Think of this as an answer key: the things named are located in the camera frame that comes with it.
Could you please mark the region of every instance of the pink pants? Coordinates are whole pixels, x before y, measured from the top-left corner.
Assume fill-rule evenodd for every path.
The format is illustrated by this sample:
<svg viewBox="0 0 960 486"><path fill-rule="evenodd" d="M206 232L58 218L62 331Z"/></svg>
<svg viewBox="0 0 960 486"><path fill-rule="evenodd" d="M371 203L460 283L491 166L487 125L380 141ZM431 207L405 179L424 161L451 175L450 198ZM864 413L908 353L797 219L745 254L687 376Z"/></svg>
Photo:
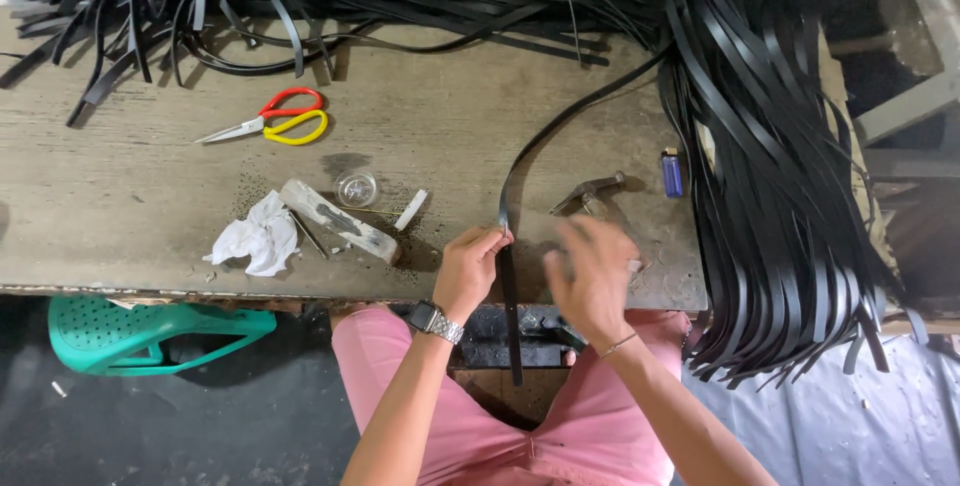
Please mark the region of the pink pants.
<svg viewBox="0 0 960 486"><path fill-rule="evenodd" d="M626 317L679 378L687 315L628 310ZM333 350L361 434L411 342L407 324L377 308L350 314L333 332ZM546 420L533 432L492 417L449 377L439 390L417 486L509 466L584 484L665 485L673 476L673 464L650 422L592 347L577 358Z"/></svg>

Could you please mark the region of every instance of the pile of leather straps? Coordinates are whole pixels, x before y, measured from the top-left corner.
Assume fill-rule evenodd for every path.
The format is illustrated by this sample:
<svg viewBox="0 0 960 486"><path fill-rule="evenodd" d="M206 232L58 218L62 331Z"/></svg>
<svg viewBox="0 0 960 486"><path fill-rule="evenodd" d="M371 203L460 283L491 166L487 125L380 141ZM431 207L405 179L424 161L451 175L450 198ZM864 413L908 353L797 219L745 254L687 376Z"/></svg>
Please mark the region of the pile of leather straps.
<svg viewBox="0 0 960 486"><path fill-rule="evenodd" d="M735 388L759 372L776 371L779 386L810 369L829 348L852 342L845 370L868 343L878 369L887 362L879 338L883 289L903 295L894 273L870 244L853 194L851 128L820 90L820 0L26 0L14 15L20 37L46 37L5 75L13 86L37 65L59 64L66 50L92 39L96 60L86 91L67 125L97 105L118 79L137 68L151 82L148 55L164 49L162 70L181 82L184 50L231 75L304 73L350 40L390 50L431 53L477 40L543 52L598 66L606 46L583 32L622 34L652 53L628 75L584 96L558 114L522 149L510 171L553 130L585 106L606 98L659 64L664 110L685 150L709 309L694 322L684 357L703 380L718 369ZM248 30L251 19L280 19L288 38ZM321 33L316 20L353 25ZM309 31L302 38L294 21ZM382 24L442 28L461 37L412 48L369 34ZM242 64L218 56L206 41L230 30L255 47L281 46L292 57ZM535 36L519 39L511 34ZM838 134L829 126L832 115ZM508 224L508 174L499 221ZM508 314L513 381L522 382L517 293L510 247L498 255ZM918 341L923 324L906 308Z"/></svg>

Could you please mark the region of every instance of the hammer head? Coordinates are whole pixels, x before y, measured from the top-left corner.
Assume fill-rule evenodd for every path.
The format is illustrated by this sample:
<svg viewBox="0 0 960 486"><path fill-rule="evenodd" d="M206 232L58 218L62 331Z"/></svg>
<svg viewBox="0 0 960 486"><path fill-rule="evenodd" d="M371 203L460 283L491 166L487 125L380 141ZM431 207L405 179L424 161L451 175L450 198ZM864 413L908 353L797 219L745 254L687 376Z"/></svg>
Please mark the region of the hammer head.
<svg viewBox="0 0 960 486"><path fill-rule="evenodd" d="M622 184L626 179L627 179L626 175L624 175L620 171L617 171L616 174L614 174L610 178L597 178L596 180L588 180L583 184L580 184L576 188L573 188L573 191L570 192L570 195L566 196L564 200L560 201L557 206L554 206L553 210L550 211L550 214L551 215L556 214L560 210L564 209L565 206L570 204L570 202L574 200L580 200L580 198L583 197L584 194L591 194L595 196L597 193L597 190L599 190L600 188L606 188L606 186L615 186L618 184Z"/></svg>

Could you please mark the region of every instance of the teal plastic chair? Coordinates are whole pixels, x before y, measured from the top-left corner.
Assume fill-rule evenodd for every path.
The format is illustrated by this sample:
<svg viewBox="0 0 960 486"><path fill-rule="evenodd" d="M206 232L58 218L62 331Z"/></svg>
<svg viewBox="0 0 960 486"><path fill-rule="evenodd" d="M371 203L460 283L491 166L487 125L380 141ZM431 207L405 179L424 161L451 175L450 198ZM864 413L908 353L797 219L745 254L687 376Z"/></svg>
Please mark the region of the teal plastic chair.
<svg viewBox="0 0 960 486"><path fill-rule="evenodd" d="M127 309L99 296L52 298L47 320L57 357L67 368L96 375L161 375L195 368L259 340L277 327L271 312L228 312L189 303ZM194 360L171 364L160 343L183 334L243 337ZM133 356L143 351L146 356Z"/></svg>

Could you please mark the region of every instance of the wooden workbench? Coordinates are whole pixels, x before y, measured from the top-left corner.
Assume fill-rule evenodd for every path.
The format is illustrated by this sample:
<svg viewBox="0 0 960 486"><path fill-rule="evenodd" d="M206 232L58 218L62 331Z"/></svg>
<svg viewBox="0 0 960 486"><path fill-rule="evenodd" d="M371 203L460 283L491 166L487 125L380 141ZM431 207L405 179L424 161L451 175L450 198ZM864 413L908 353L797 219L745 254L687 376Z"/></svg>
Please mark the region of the wooden workbench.
<svg viewBox="0 0 960 486"><path fill-rule="evenodd" d="M40 43L18 40L7 16L0 10L0 49L27 52ZM451 38L416 27L382 28L376 36L417 46ZM0 291L130 299L429 296L444 244L471 225L496 222L503 179L527 140L572 101L647 57L634 43L609 43L612 65L588 69L489 43L439 55L355 45L336 56L333 82L320 62L301 79L243 78L187 57L187 89L156 69L157 54L155 84L127 74L81 128L68 129L64 118L93 59L90 46L78 46L65 67L44 65L0 93ZM291 55L236 41L224 54L256 62ZM690 200L663 193L659 157L676 146L676 135L652 80L647 75L583 111L518 174L513 231L523 301L548 299L540 257L557 240L549 209L578 183L621 170L630 183L612 202L655 260L631 286L632 305L705 306ZM318 87L327 100L331 124L318 142L287 147L249 136L193 144L254 117L292 86ZM405 252L395 268L357 248L326 261L309 243L277 277L248 276L245 261L225 267L201 260L228 223L288 178L329 192L340 173L358 168L382 185L373 208L395 211L418 189L430 192L402 233L391 216L358 214L400 241ZM344 245L313 228L327 248Z"/></svg>

